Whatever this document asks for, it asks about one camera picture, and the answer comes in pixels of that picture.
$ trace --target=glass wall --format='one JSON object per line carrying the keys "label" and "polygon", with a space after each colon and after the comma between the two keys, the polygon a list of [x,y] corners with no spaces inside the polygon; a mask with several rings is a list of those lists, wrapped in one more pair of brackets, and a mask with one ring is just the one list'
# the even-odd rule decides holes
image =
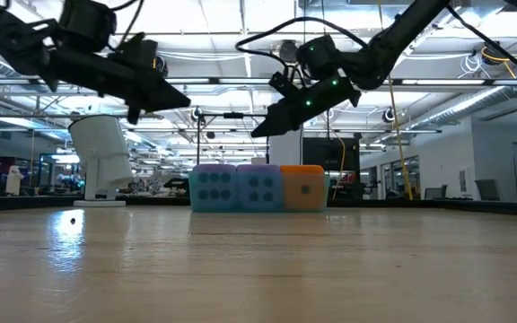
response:
{"label": "glass wall", "polygon": [[[413,199],[420,199],[420,160],[418,156],[408,157],[404,160],[410,181],[410,190]],[[404,172],[400,161],[390,162],[381,166],[383,174],[383,194],[394,191],[402,196],[407,196]]]}

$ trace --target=cable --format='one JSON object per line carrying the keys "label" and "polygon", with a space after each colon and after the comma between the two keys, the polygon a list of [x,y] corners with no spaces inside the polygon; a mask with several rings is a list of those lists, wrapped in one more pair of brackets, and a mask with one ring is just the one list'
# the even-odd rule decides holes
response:
{"label": "cable", "polygon": [[125,3],[124,3],[124,4],[122,4],[122,5],[118,5],[118,6],[114,7],[114,8],[111,8],[111,11],[112,11],[112,12],[117,12],[117,11],[119,11],[119,10],[126,9],[126,8],[128,8],[130,5],[134,4],[135,2],[137,2],[137,0],[129,0],[129,1],[125,2]]}
{"label": "cable", "polygon": [[366,44],[362,39],[356,37],[356,35],[354,35],[352,32],[350,32],[350,31],[348,31],[348,30],[346,30],[346,29],[344,29],[344,28],[342,28],[340,26],[337,26],[336,24],[334,24],[332,22],[327,22],[327,21],[325,21],[323,19],[315,18],[315,17],[297,17],[297,18],[293,18],[293,19],[291,19],[289,21],[286,21],[286,22],[283,22],[283,23],[279,24],[278,26],[276,26],[275,28],[273,28],[273,29],[271,29],[269,31],[261,32],[260,34],[257,34],[257,35],[248,37],[246,39],[243,39],[243,40],[237,42],[234,47],[238,51],[243,52],[243,53],[254,54],[254,55],[259,55],[259,56],[263,56],[263,57],[270,57],[270,58],[275,59],[280,64],[282,64],[283,67],[285,68],[285,70],[283,72],[283,75],[284,76],[288,76],[288,65],[286,64],[286,62],[281,57],[278,57],[276,55],[273,55],[273,54],[267,53],[267,52],[262,52],[262,51],[258,51],[258,50],[242,48],[241,46],[246,45],[246,44],[248,44],[248,43],[250,43],[252,41],[258,40],[258,39],[263,39],[266,36],[270,36],[270,35],[274,34],[275,32],[282,30],[284,27],[288,27],[288,26],[290,26],[290,25],[292,25],[293,23],[296,23],[296,22],[319,22],[319,23],[322,23],[322,24],[327,25],[330,28],[332,28],[332,29],[334,29],[336,31],[339,31],[340,33],[346,35],[348,38],[352,39],[353,41],[358,43],[363,48],[368,48],[368,44]]}
{"label": "cable", "polygon": [[[378,0],[378,13],[381,17],[381,27],[384,30],[384,25],[382,23],[382,3],[381,0]],[[412,201],[414,197],[412,196],[412,188],[410,187],[410,177],[408,176],[408,169],[406,164],[404,163],[404,152],[402,151],[402,139],[400,135],[400,125],[399,125],[399,114],[396,111],[396,103],[394,100],[394,89],[392,88],[392,77],[390,73],[388,73],[388,85],[390,87],[390,102],[392,103],[392,112],[394,114],[394,127],[396,128],[396,138],[398,140],[399,146],[399,154],[400,154],[400,164],[402,165],[402,174],[404,175],[404,187],[408,192],[408,199]]]}
{"label": "cable", "polygon": [[337,198],[338,192],[338,184],[340,184],[340,180],[342,179],[342,172],[345,169],[345,157],[346,157],[346,145],[340,136],[338,136],[337,132],[332,129],[332,133],[338,138],[340,143],[342,144],[342,161],[340,162],[340,172],[338,173],[337,185],[334,186],[334,194],[332,195],[332,200],[334,201]]}
{"label": "cable", "polygon": [[490,73],[483,67],[481,66],[480,69],[482,70],[482,72],[484,72],[484,74],[488,77],[488,78],[492,78],[492,76],[490,76]]}
{"label": "cable", "polygon": [[131,4],[128,4],[128,3],[126,3],[126,4],[128,4],[127,6],[130,6],[133,3],[135,3],[136,1],[139,2],[139,6],[136,8],[135,15],[133,16],[133,19],[131,20],[131,23],[129,23],[129,26],[127,27],[127,30],[123,34],[123,37],[121,38],[121,41],[119,42],[119,44],[117,46],[117,49],[121,46],[121,44],[123,44],[125,42],[125,39],[129,35],[129,32],[131,32],[131,29],[133,29],[133,25],[135,24],[136,19],[139,17],[139,14],[141,13],[141,10],[143,9],[143,3],[145,2],[145,0],[131,0],[131,1],[129,1],[129,2],[131,2]]}
{"label": "cable", "polygon": [[488,36],[486,36],[482,32],[478,31],[476,28],[472,27],[467,22],[465,22],[464,19],[462,19],[462,17],[460,17],[460,15],[458,13],[456,13],[456,11],[450,5],[446,5],[446,9],[450,12],[451,15],[454,16],[454,18],[456,18],[456,20],[461,22],[464,25],[464,27],[466,27],[468,30],[472,31],[474,34],[476,34],[478,37],[483,39],[486,43],[490,44],[493,48],[495,48],[502,55],[504,55],[506,58],[509,58],[512,62],[514,62],[517,65],[516,57],[512,56],[510,53],[508,53],[508,51],[506,51],[505,49],[500,47],[493,40],[491,40]]}
{"label": "cable", "polygon": [[301,80],[302,87],[306,87],[306,81],[304,81],[304,76],[302,76],[302,72],[297,68],[297,65],[292,65],[289,69],[292,70],[289,80],[292,82],[294,80],[294,75],[298,74],[298,78]]}
{"label": "cable", "polygon": [[488,57],[496,62],[510,62],[510,58],[499,58],[499,57],[492,57],[492,56],[488,55],[486,53],[487,50],[488,50],[488,47],[482,48],[482,55],[484,55],[485,57]]}
{"label": "cable", "polygon": [[508,70],[508,73],[512,76],[512,78],[517,78],[516,74],[513,72],[512,68],[508,64],[508,62],[504,62],[504,65],[506,66],[506,69]]}

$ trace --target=ceiling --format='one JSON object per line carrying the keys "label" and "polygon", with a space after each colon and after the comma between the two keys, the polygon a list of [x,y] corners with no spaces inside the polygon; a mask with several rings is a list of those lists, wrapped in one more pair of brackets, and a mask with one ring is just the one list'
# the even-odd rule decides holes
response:
{"label": "ceiling", "polygon": [[[26,22],[58,18],[61,0],[15,0],[10,11]],[[110,7],[122,4],[124,0],[101,1]],[[401,13],[412,1],[383,0],[384,25],[393,22],[394,15]],[[460,8],[462,16],[488,37],[499,40],[504,48],[517,56],[517,13],[505,7],[501,0],[472,0],[471,7]],[[280,64],[268,57],[245,56],[234,49],[234,44],[248,37],[267,31],[278,23],[296,16],[317,16],[340,25],[364,40],[381,30],[381,20],[375,1],[349,0],[145,0],[145,5],[132,32],[144,31],[148,39],[159,43],[160,54],[169,67],[169,77],[259,77],[269,78],[280,69]],[[136,5],[118,12],[117,44],[135,13]],[[394,78],[410,79],[456,79],[460,78],[506,78],[510,77],[503,65],[483,65],[477,57],[468,58],[472,50],[480,50],[484,44],[470,31],[441,13],[436,19],[439,29],[428,29],[424,37],[416,40],[415,47],[408,49],[392,71]],[[281,32],[250,44],[252,49],[272,50],[282,40],[304,41],[331,32],[337,47],[343,51],[354,51],[358,47],[352,40],[324,28],[317,23],[296,23]],[[226,111],[265,113],[265,107],[277,101],[279,96],[265,86],[178,86],[192,99],[193,107],[200,107],[207,113]],[[394,92],[394,101],[401,124],[420,118],[449,99],[461,95],[462,91],[448,88],[429,87]],[[46,107],[43,113],[50,115],[110,113],[124,114],[127,107],[116,98],[100,99],[86,96],[53,96],[51,93],[37,94],[18,86],[0,85],[0,98],[12,100],[25,110]],[[330,112],[330,124],[336,128],[377,129],[390,128],[384,124],[381,113],[392,106],[390,93],[386,91],[367,92],[358,107],[348,102],[336,106]],[[164,111],[159,119],[143,119],[140,128],[186,129],[194,126],[192,109]],[[67,118],[57,119],[53,127],[66,127]],[[323,117],[312,120],[308,127],[324,127]],[[208,128],[252,129],[256,122],[250,118],[225,120],[216,118]],[[150,145],[173,148],[176,155],[192,154],[194,133],[141,132],[137,133]],[[244,131],[236,134],[217,133],[215,139],[206,142],[251,143]],[[262,155],[260,150],[226,151],[232,155],[244,155],[243,160]]]}

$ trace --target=wooden tabletop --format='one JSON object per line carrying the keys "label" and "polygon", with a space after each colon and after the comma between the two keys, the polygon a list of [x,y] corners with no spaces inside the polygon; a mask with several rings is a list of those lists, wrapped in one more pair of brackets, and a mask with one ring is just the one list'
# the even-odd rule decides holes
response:
{"label": "wooden tabletop", "polygon": [[517,217],[0,213],[0,322],[517,322]]}

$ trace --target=black cable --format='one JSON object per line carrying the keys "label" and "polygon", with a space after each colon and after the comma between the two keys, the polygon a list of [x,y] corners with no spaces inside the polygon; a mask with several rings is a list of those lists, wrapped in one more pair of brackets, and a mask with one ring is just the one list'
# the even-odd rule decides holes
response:
{"label": "black cable", "polygon": [[118,5],[118,6],[114,7],[114,8],[111,8],[111,11],[112,12],[116,12],[116,11],[119,11],[119,10],[123,10],[125,8],[128,8],[130,5],[134,4],[135,2],[137,2],[137,0],[129,0],[129,1],[125,2],[122,5]]}
{"label": "black cable", "polygon": [[304,81],[304,77],[302,76],[301,72],[299,72],[298,66],[297,65],[291,65],[289,67],[289,70],[291,71],[291,74],[288,77],[288,79],[291,81],[291,83],[294,81],[294,76],[296,74],[298,74],[298,78],[299,78],[299,80],[301,80],[302,87],[306,87],[306,82]]}
{"label": "black cable", "polygon": [[121,38],[121,41],[119,42],[117,48],[119,48],[121,46],[121,44],[123,44],[125,42],[125,39],[129,35],[129,32],[131,32],[131,29],[133,28],[133,25],[135,24],[136,19],[139,17],[139,14],[141,13],[141,10],[143,9],[143,3],[145,2],[145,0],[138,0],[138,1],[139,1],[139,6],[136,8],[135,15],[133,16],[131,23],[129,23],[129,26],[127,27],[127,30],[123,34],[123,37]]}
{"label": "black cable", "polygon": [[114,51],[114,52],[116,52],[116,51],[117,51],[117,49],[116,49],[116,48],[114,48],[114,47],[112,47],[112,46],[111,46],[111,44],[109,44],[109,43],[107,43],[107,48],[108,48],[108,49],[110,49],[110,50],[112,50],[112,51]]}
{"label": "black cable", "polygon": [[327,21],[325,21],[323,19],[315,18],[315,17],[297,17],[297,18],[293,18],[293,19],[291,19],[289,21],[286,21],[286,22],[283,22],[283,23],[279,24],[278,26],[276,26],[275,28],[271,29],[270,31],[261,32],[260,34],[257,34],[257,35],[248,37],[246,39],[243,39],[243,40],[237,42],[234,47],[238,51],[243,52],[243,53],[248,53],[248,54],[253,54],[253,55],[258,55],[258,56],[264,56],[264,57],[270,57],[270,58],[273,58],[273,59],[277,60],[285,68],[285,71],[283,72],[283,75],[284,76],[288,76],[288,65],[286,64],[286,62],[281,57],[278,57],[276,55],[273,55],[273,54],[267,53],[267,52],[263,52],[263,51],[242,48],[241,46],[246,45],[246,44],[248,44],[248,43],[250,43],[252,41],[258,40],[258,39],[263,39],[266,36],[270,36],[270,35],[274,34],[275,32],[282,30],[284,27],[288,27],[288,26],[292,25],[295,22],[319,22],[319,23],[322,23],[322,24],[327,25],[330,28],[332,28],[332,29],[334,29],[336,31],[339,31],[340,33],[346,35],[348,38],[352,39],[353,41],[358,43],[363,48],[367,48],[368,47],[368,44],[366,44],[362,39],[356,37],[356,35],[354,35],[352,32],[347,31],[346,29],[344,29],[342,27],[339,27],[339,26],[337,26],[336,24],[334,24],[332,22],[327,22]]}
{"label": "black cable", "polygon": [[456,13],[456,11],[450,5],[446,5],[446,9],[448,9],[450,14],[453,15],[454,18],[456,18],[456,20],[458,20],[462,25],[464,25],[464,27],[466,27],[468,30],[472,31],[474,34],[476,34],[476,36],[478,36],[481,39],[483,39],[486,43],[488,43],[490,46],[495,48],[502,55],[504,55],[506,58],[510,59],[510,61],[512,61],[514,64],[517,65],[517,58],[516,57],[512,56],[512,54],[508,53],[507,50],[505,50],[502,47],[500,47],[500,45],[496,44],[488,36],[486,36],[482,32],[478,31],[476,28],[474,28],[473,26],[471,26],[470,24],[465,22],[464,19],[462,19],[462,17],[460,17],[460,15],[458,13]]}

